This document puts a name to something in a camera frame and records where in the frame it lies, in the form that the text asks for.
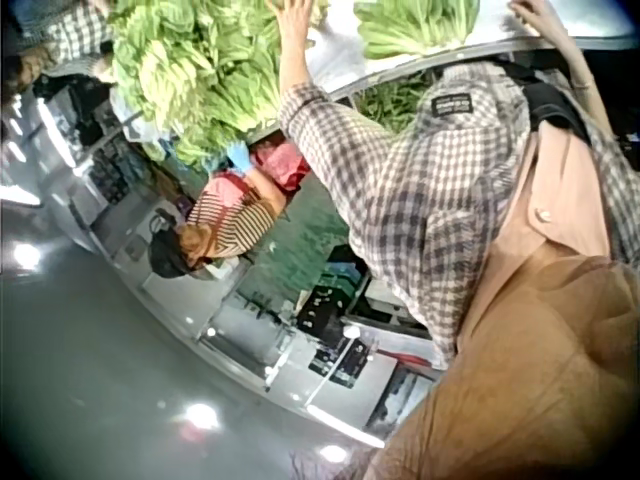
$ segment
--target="leafy green vegetable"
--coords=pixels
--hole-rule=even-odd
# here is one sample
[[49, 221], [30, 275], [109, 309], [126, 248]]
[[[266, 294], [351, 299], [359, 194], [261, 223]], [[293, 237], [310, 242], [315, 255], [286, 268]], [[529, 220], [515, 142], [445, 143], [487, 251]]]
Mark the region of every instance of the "leafy green vegetable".
[[[316, 21], [327, 6], [316, 5]], [[118, 0], [110, 22], [125, 98], [180, 135], [186, 164], [276, 118], [280, 37], [264, 0]]]
[[368, 88], [356, 96], [356, 108], [386, 129], [400, 133], [413, 121], [420, 99], [431, 87], [428, 73], [418, 73]]
[[463, 44], [478, 10], [479, 0], [356, 0], [354, 6], [370, 59], [422, 56], [433, 47]]

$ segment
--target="shirt button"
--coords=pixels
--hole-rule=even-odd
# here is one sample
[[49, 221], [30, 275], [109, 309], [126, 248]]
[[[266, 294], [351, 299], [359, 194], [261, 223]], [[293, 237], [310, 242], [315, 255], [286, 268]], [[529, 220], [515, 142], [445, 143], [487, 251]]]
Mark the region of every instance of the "shirt button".
[[551, 213], [547, 210], [542, 210], [541, 208], [536, 208], [535, 210], [536, 218], [542, 223], [551, 223]]

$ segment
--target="shirt label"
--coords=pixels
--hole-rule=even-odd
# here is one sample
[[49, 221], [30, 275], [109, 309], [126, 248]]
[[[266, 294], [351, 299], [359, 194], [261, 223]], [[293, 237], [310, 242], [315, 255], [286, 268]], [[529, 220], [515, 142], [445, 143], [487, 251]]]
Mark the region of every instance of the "shirt label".
[[431, 101], [431, 111], [434, 117], [446, 117], [454, 113], [473, 113], [471, 95], [455, 93], [434, 98]]

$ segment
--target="checkered shirt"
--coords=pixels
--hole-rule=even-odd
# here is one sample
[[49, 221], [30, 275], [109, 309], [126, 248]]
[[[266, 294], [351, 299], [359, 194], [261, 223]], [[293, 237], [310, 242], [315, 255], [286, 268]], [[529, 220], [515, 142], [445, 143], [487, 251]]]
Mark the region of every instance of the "checkered shirt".
[[91, 67], [102, 57], [100, 45], [111, 38], [111, 33], [102, 13], [85, 2], [79, 2], [47, 28], [47, 45], [58, 66], [56, 74], [64, 74], [65, 64], [77, 65], [83, 60], [86, 60], [86, 71], [73, 73], [90, 74]]
[[[640, 176], [615, 139], [568, 94], [589, 133], [615, 260], [640, 271]], [[470, 95], [473, 111], [438, 116], [434, 100]], [[530, 134], [522, 89], [490, 62], [456, 65], [394, 137], [312, 84], [284, 95], [280, 120], [350, 227], [350, 243], [429, 330], [445, 368], [514, 194]]]

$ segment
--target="woman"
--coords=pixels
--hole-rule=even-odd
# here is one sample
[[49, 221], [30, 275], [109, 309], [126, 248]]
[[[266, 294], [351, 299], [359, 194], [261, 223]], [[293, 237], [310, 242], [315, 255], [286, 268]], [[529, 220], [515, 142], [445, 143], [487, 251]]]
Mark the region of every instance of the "woman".
[[107, 80], [111, 56], [101, 47], [111, 40], [106, 0], [56, 0], [36, 5], [18, 2], [22, 33], [9, 39], [3, 57], [2, 103], [25, 91], [42, 74], [53, 77], [89, 75]]
[[[186, 225], [154, 235], [149, 249], [152, 269], [164, 278], [198, 271], [218, 258], [231, 258], [250, 250], [272, 227], [286, 206], [280, 188], [249, 157], [244, 143], [231, 145], [227, 156], [246, 185], [226, 176], [205, 188]], [[222, 182], [228, 194], [215, 186]]]
[[450, 66], [396, 139], [311, 83], [310, 6], [273, 7], [281, 126], [448, 367], [371, 464], [339, 478], [566, 478], [593, 466], [640, 399], [640, 178], [582, 52], [546, 0], [515, 0], [573, 88], [517, 65]]

